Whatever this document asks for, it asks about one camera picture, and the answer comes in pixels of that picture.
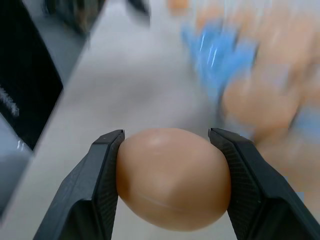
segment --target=white table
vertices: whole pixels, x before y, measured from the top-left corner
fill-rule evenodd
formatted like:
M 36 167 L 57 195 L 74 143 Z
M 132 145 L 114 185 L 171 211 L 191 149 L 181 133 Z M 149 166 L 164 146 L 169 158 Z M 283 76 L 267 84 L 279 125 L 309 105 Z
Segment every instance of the white table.
M 100 135 L 149 127 L 184 128 L 206 137 L 212 120 L 165 1 L 154 0 L 152 26 L 140 26 L 123 4 L 101 15 L 9 207 L 1 240 L 31 240 L 59 185 Z M 159 229 L 119 200 L 113 240 L 236 239 L 225 215 L 194 233 Z

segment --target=table surface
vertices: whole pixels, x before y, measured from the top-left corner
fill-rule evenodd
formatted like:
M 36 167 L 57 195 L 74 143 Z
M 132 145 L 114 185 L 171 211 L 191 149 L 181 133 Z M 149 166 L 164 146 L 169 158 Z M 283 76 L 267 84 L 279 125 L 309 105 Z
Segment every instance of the table surface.
M 151 27 L 132 21 L 123 2 L 107 6 L 53 111 L 0 228 L 0 239 L 31 240 L 62 180 L 99 136 L 174 127 L 207 137 L 214 113 L 188 62 L 179 24 L 165 1 L 150 1 Z M 235 240 L 225 214 L 192 233 L 166 231 L 119 199 L 113 240 Z

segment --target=textured grip pad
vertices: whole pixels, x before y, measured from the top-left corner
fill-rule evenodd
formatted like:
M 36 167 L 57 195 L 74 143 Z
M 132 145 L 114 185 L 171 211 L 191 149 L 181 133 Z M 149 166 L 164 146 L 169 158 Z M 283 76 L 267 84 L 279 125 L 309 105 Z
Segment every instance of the textured grip pad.
M 209 131 L 209 138 L 227 160 L 232 187 L 227 212 L 237 239 L 246 240 L 262 202 L 260 189 L 235 146 L 214 131 Z

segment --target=brown egg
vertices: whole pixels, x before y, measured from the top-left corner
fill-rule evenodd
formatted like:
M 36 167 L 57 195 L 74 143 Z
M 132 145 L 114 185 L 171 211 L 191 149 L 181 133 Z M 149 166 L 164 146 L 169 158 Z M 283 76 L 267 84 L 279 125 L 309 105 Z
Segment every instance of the brown egg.
M 275 76 L 265 80 L 260 71 L 253 71 L 254 78 L 232 82 L 222 97 L 225 116 L 252 131 L 254 141 L 279 129 L 287 130 L 299 106 L 297 93 L 286 91 L 285 84 L 276 82 Z
M 240 8 L 231 12 L 225 19 L 226 25 L 237 26 L 239 37 L 251 38 L 255 34 L 255 27 L 258 21 L 256 12 L 251 8 Z
M 171 14 L 181 15 L 189 8 L 189 0 L 167 0 L 167 7 Z
M 139 217 L 173 231 L 217 221 L 231 197 L 228 163 L 204 138 L 177 128 L 147 129 L 118 151 L 119 196 Z
M 295 74 L 305 71 L 312 61 L 316 30 L 313 19 L 305 15 L 270 14 L 259 27 L 257 63 L 290 65 Z
M 199 10 L 195 20 L 196 29 L 201 31 L 206 23 L 214 19 L 222 18 L 224 13 L 224 8 L 218 5 L 207 6 L 206 8 Z

